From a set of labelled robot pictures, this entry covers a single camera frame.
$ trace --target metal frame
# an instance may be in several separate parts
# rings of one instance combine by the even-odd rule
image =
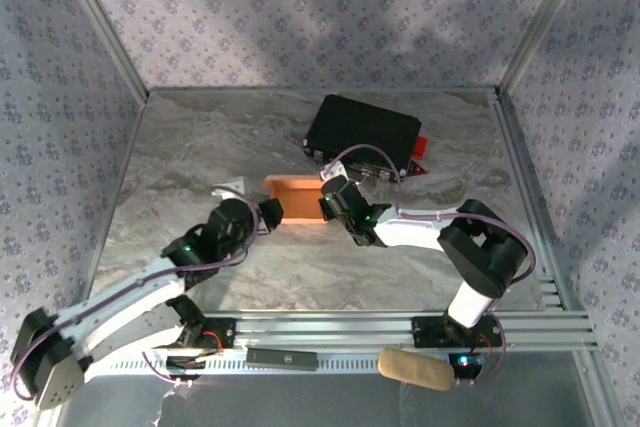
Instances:
[[[313,351],[318,353],[318,373],[377,373],[377,356],[385,348],[419,351],[446,359],[460,349],[415,349],[411,333],[413,317],[441,317],[439,312],[405,311],[238,311],[215,312],[209,317],[236,319],[233,349],[210,356],[204,369],[186,371],[200,375],[271,374],[290,371],[256,370],[247,367],[246,349]],[[590,352],[597,350],[586,312],[501,312],[510,352]],[[154,349],[155,365],[164,368],[170,355],[199,355],[195,350]],[[96,365],[92,375],[148,375],[149,370],[136,355]]]
[[[171,92],[198,92],[198,93],[213,93],[213,92],[230,92],[230,93],[242,93],[242,92],[269,92],[269,93],[290,93],[290,92],[305,92],[305,93],[321,93],[328,95],[334,94],[349,94],[349,93],[375,93],[375,94],[393,94],[398,92],[406,93],[420,93],[420,92],[440,92],[443,94],[468,94],[468,95],[485,95],[488,92],[493,92],[494,86],[491,85],[478,85],[467,87],[414,87],[414,88],[376,88],[376,87],[348,87],[348,86],[331,86],[331,87],[270,87],[270,86],[258,86],[258,87],[154,87],[152,92],[171,93]]]
[[[533,165],[533,163],[530,160],[526,146],[518,141],[518,139],[522,138],[522,131],[516,117],[513,102],[508,92],[503,92],[500,94],[500,98],[496,96],[495,100],[492,100],[492,104],[498,113],[500,128],[506,139],[509,158],[514,165],[516,182],[520,189],[521,197],[525,202],[529,223],[533,227],[532,235],[536,242],[536,251],[541,257],[541,262],[543,262],[543,269],[555,280],[558,296],[564,308],[569,311],[577,311],[581,309],[580,303],[567,287],[565,279],[558,268],[555,249],[549,245],[547,240],[551,237],[550,234],[554,232],[551,217],[546,208],[535,202],[536,199],[543,199],[542,191],[535,171],[525,168],[525,166]],[[573,357],[595,425],[625,425],[620,405],[613,391],[613,385],[609,380],[600,351],[574,352]]]
[[[149,93],[129,58],[126,49],[120,42],[109,18],[105,14],[99,0],[78,0],[85,14],[91,21],[100,40],[102,40],[113,63],[124,78],[127,86],[134,95],[136,102],[144,102]]]
[[[96,29],[97,35],[103,41],[109,55],[113,59],[118,71],[123,75],[128,87],[140,103],[140,113],[136,119],[132,138],[127,146],[126,157],[121,167],[117,180],[117,189],[110,202],[108,211],[109,221],[112,219],[117,195],[122,186],[126,167],[131,156],[135,137],[140,125],[142,114],[144,111],[145,101],[148,98],[148,91],[144,83],[136,72],[133,62],[129,58],[126,49],[121,44],[113,26],[111,25],[107,15],[100,5],[99,0],[79,0],[83,10],[89,17],[92,25]],[[591,415],[596,425],[624,425],[622,413],[620,412],[618,403],[611,384],[607,380],[606,370],[602,362],[600,353],[597,351],[597,345],[593,332],[590,329],[588,317],[582,311],[564,311],[564,309],[578,309],[578,303],[572,297],[570,289],[564,283],[560,271],[558,269],[557,260],[553,248],[549,245],[545,233],[552,232],[549,230],[550,219],[548,213],[545,214],[537,203],[537,194],[540,192],[535,174],[528,173],[524,168],[527,163],[526,148],[523,149],[516,140],[519,136],[519,124],[511,109],[509,92],[516,85],[522,73],[526,70],[529,61],[538,48],[545,32],[549,28],[554,16],[562,6],[564,0],[542,0],[538,9],[529,24],[523,38],[516,49],[509,65],[500,81],[500,92],[502,97],[500,101],[493,99],[488,93],[487,87],[471,87],[471,88],[451,88],[451,89],[415,89],[415,91],[433,92],[441,91],[452,94],[483,94],[487,93],[490,107],[493,108],[498,118],[498,125],[505,141],[507,154],[510,159],[512,170],[515,175],[515,182],[518,186],[520,196],[525,205],[528,223],[532,229],[534,237],[534,245],[541,257],[540,277],[543,292],[545,294],[545,312],[515,312],[502,313],[500,317],[504,320],[505,329],[509,337],[510,350],[535,352],[549,349],[567,349],[574,352],[574,359],[580,378],[582,387],[585,392]],[[230,91],[232,89],[197,89],[198,91],[215,90]],[[259,90],[256,88],[233,89],[238,91]],[[268,91],[287,91],[281,88],[267,88],[261,90]],[[321,89],[305,89],[306,91],[320,91]],[[333,91],[371,91],[371,89],[349,89],[349,88],[333,88]],[[97,269],[102,249],[107,238],[109,224],[100,232],[98,248],[94,253],[89,277],[82,292],[82,298],[87,298],[90,290],[95,271]],[[322,351],[323,349],[335,352],[335,349],[342,349],[345,352],[353,352],[354,349],[362,350],[362,343],[367,345],[378,342],[384,345],[411,345],[411,340],[407,329],[407,316],[409,315],[425,315],[425,313],[385,313],[385,312],[357,312],[357,313],[216,313],[216,316],[240,316],[238,345],[242,342],[254,341],[261,345],[287,345],[291,348],[293,345],[300,347],[315,348]],[[293,333],[291,327],[313,328],[314,336],[309,336],[308,341],[301,337],[300,334]],[[230,356],[242,355],[241,352],[234,351],[229,353]],[[373,354],[360,353],[360,356],[371,356]],[[118,374],[122,374],[120,366],[114,370]],[[61,409],[53,409],[41,413],[36,419],[38,426],[53,427],[57,425]]]

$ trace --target black plastic case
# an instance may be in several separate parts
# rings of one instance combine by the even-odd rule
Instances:
[[[385,152],[404,178],[422,123],[410,115],[338,95],[327,95],[303,140],[304,152],[328,163],[347,147],[371,144]],[[346,167],[365,175],[396,181],[387,161],[370,149],[347,154]]]

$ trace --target wire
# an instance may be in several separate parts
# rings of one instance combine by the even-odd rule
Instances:
[[[216,349],[216,352],[218,352],[219,350],[222,350],[222,341],[220,340],[220,337],[218,337],[218,334],[216,334],[213,330],[205,330],[204,332],[202,332],[202,335],[208,335],[209,337],[215,337],[215,339],[218,341],[218,348]]]
[[[516,230],[515,228],[511,227],[510,225],[491,218],[491,217],[486,217],[484,215],[479,215],[479,214],[470,214],[470,213],[466,213],[466,212],[451,212],[451,213],[445,213],[445,214],[441,214],[441,213],[435,213],[435,214],[421,214],[421,215],[416,215],[416,214],[407,214],[405,212],[402,212],[400,209],[400,199],[401,199],[401,188],[400,188],[400,174],[398,173],[398,169],[396,168],[395,164],[391,161],[391,159],[389,158],[389,156],[382,151],[382,149],[376,147],[375,145],[369,145],[369,144],[357,144],[357,145],[353,145],[345,150],[343,150],[342,152],[340,152],[340,154],[338,154],[336,156],[335,159],[333,159],[331,161],[331,163],[327,166],[327,168],[324,170],[323,174],[327,175],[329,172],[331,172],[331,169],[333,169],[333,167],[335,166],[335,164],[342,159],[345,155],[355,151],[355,150],[360,150],[360,149],[369,149],[369,150],[373,150],[374,152],[377,152],[378,154],[380,154],[382,157],[384,157],[384,159],[387,161],[387,163],[389,164],[389,167],[391,167],[392,172],[395,174],[396,179],[397,179],[397,184],[398,184],[398,189],[397,189],[397,193],[396,193],[396,200],[393,204],[394,209],[396,210],[396,212],[398,213],[398,215],[406,220],[422,220],[422,221],[426,221],[426,222],[438,222],[440,220],[453,220],[453,219],[459,219],[459,218],[464,218],[464,219],[471,219],[471,220],[480,220],[482,222],[485,222],[489,225],[493,225],[494,227],[498,227],[506,232],[508,232],[509,234],[513,235],[516,239],[518,239],[518,241],[524,245],[525,250],[527,251],[527,255],[529,256],[529,267],[527,268],[527,270],[525,270],[522,274],[520,274],[517,277],[514,277],[511,280],[511,284],[513,285],[515,283],[518,283],[524,279],[526,279],[527,277],[529,277],[533,271],[536,268],[536,263],[537,263],[537,258],[536,258],[536,253],[535,250],[533,249],[533,246],[531,245],[531,243],[527,240],[527,238],[522,235],[518,230]]]
[[[204,270],[211,270],[211,269],[220,269],[223,267],[229,267],[232,266],[233,263],[239,259],[240,256],[244,255],[246,258],[246,255],[248,254],[248,250],[249,247],[255,242],[256,237],[258,236],[258,227],[259,227],[259,223],[260,223],[260,216],[258,214],[258,209],[257,207],[250,202],[243,194],[241,194],[240,192],[238,192],[235,189],[232,189],[231,187],[227,187],[225,185],[218,185],[214,187],[215,190],[224,190],[226,192],[230,192],[233,195],[235,195],[236,197],[240,198],[245,204],[247,204],[247,206],[249,207],[249,210],[251,211],[251,216],[253,218],[253,230],[251,232],[251,235],[249,236],[249,238],[247,239],[247,241],[245,242],[245,244],[239,248],[236,252],[234,252],[231,256],[229,256],[229,258],[221,260],[219,262],[214,262],[212,264],[205,264],[205,265],[187,265],[187,266],[181,266],[181,267],[172,267],[169,269],[164,269],[158,272],[154,272],[153,274],[149,274],[145,277],[142,277],[141,279],[139,279],[137,282],[130,284],[124,288],[122,288],[121,290],[114,292],[113,294],[111,294],[109,297],[107,297],[106,299],[96,303],[95,305],[89,307],[88,309],[80,312],[78,315],[64,321],[61,322],[58,325],[54,325],[53,327],[51,327],[50,329],[46,330],[44,333],[42,333],[41,335],[39,335],[33,342],[31,342],[31,344],[29,344],[29,346],[25,349],[24,353],[18,357],[18,359],[16,359],[15,363],[13,364],[13,370],[11,371],[11,377],[9,380],[9,385],[11,386],[11,388],[14,390],[14,392],[16,393],[16,395],[18,396],[19,399],[27,402],[27,401],[31,401],[34,400],[35,396],[33,395],[25,395],[22,392],[20,392],[18,390],[18,377],[19,377],[19,373],[20,370],[22,370],[22,367],[24,366],[25,362],[27,361],[27,359],[29,358],[29,356],[31,354],[33,354],[34,350],[36,350],[40,345],[42,345],[43,342],[45,342],[47,339],[49,339],[52,335],[57,334],[58,332],[60,332],[63,329],[66,329],[67,327],[70,327],[73,324],[79,324],[80,322],[82,322],[83,319],[85,319],[86,317],[94,314],[95,312],[105,308],[106,306],[112,304],[113,302],[119,300],[120,298],[122,298],[123,296],[127,295],[129,292],[132,292],[138,288],[143,287],[145,284],[147,284],[148,282],[151,282],[155,279],[158,279],[160,277],[164,277],[166,275],[173,275],[173,274],[178,274],[181,272],[201,272]]]
[[[515,228],[511,227],[510,225],[493,219],[491,217],[486,217],[484,215],[479,215],[479,214],[471,214],[471,213],[466,213],[466,212],[452,212],[452,213],[445,213],[445,214],[440,214],[439,212],[436,214],[422,214],[422,215],[416,215],[416,214],[407,214],[401,211],[400,209],[400,199],[401,199],[401,189],[400,189],[400,175],[398,173],[398,169],[396,168],[395,164],[391,161],[391,159],[389,158],[389,156],[383,152],[381,149],[379,149],[378,147],[374,146],[374,145],[369,145],[369,144],[357,144],[357,145],[353,145],[345,150],[343,150],[340,154],[338,154],[338,156],[333,159],[333,161],[331,161],[331,163],[329,164],[329,166],[326,168],[326,170],[323,172],[323,174],[328,174],[329,172],[331,172],[331,169],[333,169],[333,166],[340,160],[342,159],[345,155],[355,151],[355,150],[359,150],[359,149],[369,149],[369,150],[373,150],[374,152],[379,153],[380,155],[382,155],[382,157],[384,157],[384,159],[387,161],[387,163],[389,164],[389,167],[391,167],[392,172],[395,174],[396,179],[397,179],[397,184],[398,184],[398,190],[397,190],[397,194],[396,194],[396,200],[393,204],[396,212],[398,213],[398,216],[400,216],[403,219],[407,219],[407,220],[422,220],[422,221],[426,221],[426,222],[437,222],[440,220],[452,220],[452,219],[458,219],[458,218],[463,218],[463,219],[471,219],[471,220],[479,220],[482,222],[485,222],[489,225],[493,225],[494,227],[498,227],[506,232],[508,232],[509,234],[513,235],[516,239],[518,239],[518,241],[524,245],[526,251],[527,251],[527,255],[529,257],[529,267],[527,268],[527,270],[525,270],[522,274],[520,274],[517,277],[514,277],[511,280],[511,283],[509,285],[513,285],[517,282],[520,282],[524,279],[526,279],[527,277],[529,277],[533,271],[536,268],[536,262],[537,262],[537,258],[536,258],[536,252],[533,249],[533,246],[531,245],[531,243],[527,240],[527,238],[522,235],[518,230],[516,230]],[[491,316],[495,321],[496,324],[498,326],[498,329],[500,330],[500,339],[502,340],[502,346],[500,349],[500,357],[498,358],[498,362],[496,363],[496,365],[494,366],[494,368],[486,375],[483,375],[480,379],[484,380],[489,380],[493,377],[495,377],[497,375],[497,373],[500,371],[500,369],[502,368],[502,364],[504,363],[504,358],[505,355],[507,353],[507,341],[506,341],[506,336],[504,333],[504,328],[502,327],[502,323],[500,322],[500,320],[493,314],[491,313],[491,311],[495,308],[497,303],[497,299],[494,300],[491,305],[489,306],[489,309],[487,311],[487,314],[485,315],[489,315]]]
[[[498,319],[498,317],[496,317],[491,312],[489,312],[486,315],[488,315],[489,317],[493,318],[493,320],[495,320],[496,325],[498,327],[498,330],[500,331],[500,341],[502,342],[502,345],[500,346],[500,357],[498,357],[498,361],[493,366],[493,369],[491,369],[489,371],[489,373],[487,373],[487,374],[485,374],[485,375],[483,375],[481,377],[478,377],[472,383],[484,382],[484,381],[490,380],[493,377],[495,377],[496,375],[498,375],[498,372],[500,372],[500,369],[502,368],[502,364],[504,363],[504,358],[507,355],[507,338],[506,338],[505,333],[504,333],[504,327],[502,326],[502,322],[500,322],[500,319]]]
[[[468,355],[473,354],[475,352],[476,348],[478,347],[478,344],[477,344],[478,338],[484,340],[485,344],[487,344],[487,346],[489,347],[489,353],[487,354],[487,359],[488,359],[489,357],[491,357],[491,352],[492,352],[493,347],[491,346],[491,342],[489,341],[489,337],[484,335],[482,332],[478,333],[478,337],[476,338],[476,345],[473,346],[473,349],[471,349],[469,351]]]
[[[249,250],[248,249],[242,249],[242,250],[244,252],[244,257],[242,257],[240,260],[235,261],[233,264],[227,265],[227,267],[235,267],[236,265],[240,265],[242,262],[247,260],[247,257],[249,256]]]
[[[144,352],[142,352],[142,359],[144,360],[144,363],[147,364],[147,367],[149,367],[151,369],[151,372],[153,372],[153,375],[155,375],[156,377],[158,377],[160,380],[164,380],[165,382],[169,382],[170,384],[174,384],[177,382],[178,385],[180,385],[180,379],[172,379],[171,377],[169,377],[168,375],[164,375],[163,373],[159,372],[151,363],[151,361],[149,360],[149,357],[147,357],[147,354],[145,354]]]

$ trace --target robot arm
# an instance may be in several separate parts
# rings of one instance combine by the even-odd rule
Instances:
[[[370,205],[340,166],[332,174],[324,179],[321,203],[356,244],[407,245],[447,254],[464,280],[443,316],[444,329],[459,342],[468,339],[482,315],[505,293],[527,257],[526,247],[503,229],[465,218],[471,214],[501,222],[477,200],[447,211],[398,212],[389,204]]]
[[[258,213],[268,231],[283,214],[277,199],[259,204]],[[244,201],[223,200],[206,224],[173,241],[135,275],[56,315],[42,308],[28,314],[11,354],[12,382],[19,375],[29,391],[29,396],[19,394],[21,398],[35,400],[40,410],[60,405],[91,377],[92,367],[123,351],[159,345],[201,351],[232,346],[234,330],[207,320],[183,294],[215,275],[216,265],[222,267],[225,259],[241,254],[258,228],[254,219]]]
[[[326,179],[322,192],[325,212],[332,212],[358,245],[445,252],[464,281],[442,321],[436,318],[426,330],[436,345],[445,345],[441,340],[475,345],[474,327],[482,324],[482,315],[504,294],[527,255],[522,243],[503,229],[464,218],[471,214],[499,220],[497,216],[473,200],[441,212],[370,205],[346,175]],[[183,294],[215,275],[216,265],[229,265],[234,260],[229,256],[242,253],[256,231],[255,219],[271,231],[283,212],[272,199],[259,205],[259,214],[254,217],[243,201],[227,199],[206,224],[173,241],[134,276],[57,315],[43,309],[30,313],[11,355],[12,384],[20,376],[29,391],[22,398],[35,400],[41,410],[60,405],[91,377],[99,361],[124,350],[164,346],[195,349],[202,356],[233,347],[235,320],[205,317]]]

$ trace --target metal corner post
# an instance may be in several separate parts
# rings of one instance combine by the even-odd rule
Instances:
[[[124,184],[125,174],[127,173],[127,167],[129,166],[129,160],[131,159],[131,153],[133,152],[133,146],[136,142],[138,129],[140,128],[140,124],[142,123],[142,116],[144,115],[144,109],[146,105],[147,101],[144,100],[140,103],[140,106],[138,108],[138,114],[131,129],[131,137],[129,137],[129,142],[127,143],[124,158],[122,159],[122,164],[120,165],[120,171],[118,172],[118,177],[116,179],[115,185],[113,186],[111,198],[109,199],[109,207],[107,209],[106,219],[104,220],[102,229],[100,230],[100,234],[98,236],[98,242],[96,245],[96,249],[93,252],[93,257],[91,258],[91,264],[89,265],[89,271],[87,272],[85,284],[82,288],[82,292],[80,292],[80,297],[78,300],[79,302],[88,299],[91,295],[93,281],[96,276],[96,271],[98,270],[100,258],[102,257],[102,251],[104,250],[104,246],[107,242],[107,236],[109,235],[111,222],[113,221],[113,216],[116,212],[116,206],[118,204],[118,196],[120,195],[122,184]]]
[[[540,260],[544,263],[544,270],[555,279],[558,295],[565,309],[581,311],[582,306],[577,298],[572,295],[564,278],[560,275],[555,249],[546,240],[553,231],[551,217],[546,209],[543,209],[535,202],[535,199],[540,198],[542,193],[535,172],[530,172],[525,168],[529,164],[527,161],[529,154],[526,151],[526,147],[517,142],[521,134],[519,130],[520,124],[516,118],[509,94],[502,92],[494,106],[498,112],[500,127],[504,131],[503,134],[509,139],[507,142],[509,157],[511,162],[517,164],[517,168],[515,168],[516,182],[525,201],[527,216],[531,224],[535,226],[532,233],[536,240],[536,246],[541,250],[539,254],[541,255]],[[600,352],[575,351],[573,357],[596,425],[603,427],[625,425],[622,411],[616,400],[613,386],[609,380]]]
[[[96,34],[102,40],[107,52],[113,60],[116,68],[124,78],[127,86],[134,95],[136,102],[146,101],[148,92],[138,75],[133,62],[129,58],[126,49],[120,42],[118,35],[105,14],[98,0],[78,0],[91,21]]]
[[[520,44],[511,57],[502,79],[500,80],[500,92],[510,92],[524,73],[533,54],[538,49],[544,34],[549,29],[555,15],[565,0],[541,0],[529,26],[525,31]]]

